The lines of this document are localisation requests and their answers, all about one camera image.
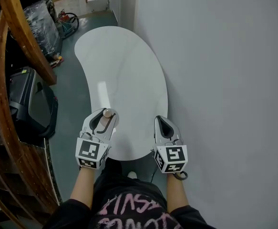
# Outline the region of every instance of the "white door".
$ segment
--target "white door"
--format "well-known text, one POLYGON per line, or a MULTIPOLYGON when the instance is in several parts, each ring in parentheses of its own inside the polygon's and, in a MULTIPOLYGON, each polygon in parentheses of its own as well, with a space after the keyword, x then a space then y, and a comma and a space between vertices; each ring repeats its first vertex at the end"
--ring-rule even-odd
POLYGON ((115 14, 118 25, 134 31, 134 18, 137 0, 110 0, 110 9, 115 14))

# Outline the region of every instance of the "white table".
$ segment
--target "white table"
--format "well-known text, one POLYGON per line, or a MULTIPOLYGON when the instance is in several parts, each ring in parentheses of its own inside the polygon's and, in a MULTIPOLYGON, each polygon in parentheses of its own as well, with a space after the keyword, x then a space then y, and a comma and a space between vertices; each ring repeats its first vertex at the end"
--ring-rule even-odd
POLYGON ((133 32, 107 26, 81 36, 75 55, 87 78, 92 111, 118 112, 109 157, 134 160, 149 154, 154 118, 167 117, 165 79, 153 51, 133 32))

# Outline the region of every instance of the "plastic-wrapped object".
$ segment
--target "plastic-wrapped object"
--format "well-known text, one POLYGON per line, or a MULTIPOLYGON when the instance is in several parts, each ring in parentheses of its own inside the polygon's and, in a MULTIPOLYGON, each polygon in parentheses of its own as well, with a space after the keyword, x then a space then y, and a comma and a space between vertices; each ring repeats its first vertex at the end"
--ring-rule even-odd
POLYGON ((24 9, 31 31, 48 61, 60 52, 62 40, 51 18, 45 1, 38 1, 24 9))

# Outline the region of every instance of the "white cube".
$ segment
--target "white cube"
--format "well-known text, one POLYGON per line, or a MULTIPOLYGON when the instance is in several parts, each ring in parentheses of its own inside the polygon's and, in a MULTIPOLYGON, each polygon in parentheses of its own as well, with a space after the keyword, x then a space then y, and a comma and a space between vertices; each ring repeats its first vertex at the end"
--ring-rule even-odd
POLYGON ((108 144, 77 138, 75 157, 79 166, 99 169, 106 160, 108 152, 108 144))
POLYGON ((154 159, 162 173, 181 172, 187 164, 186 145, 156 146, 154 159))

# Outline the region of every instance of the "white shoe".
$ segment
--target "white shoe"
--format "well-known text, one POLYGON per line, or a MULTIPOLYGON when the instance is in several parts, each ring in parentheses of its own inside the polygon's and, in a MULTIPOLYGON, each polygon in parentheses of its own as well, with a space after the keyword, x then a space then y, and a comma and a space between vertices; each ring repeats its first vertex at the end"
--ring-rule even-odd
POLYGON ((131 179, 137 179, 137 174, 133 171, 129 172, 127 177, 131 178, 131 179))

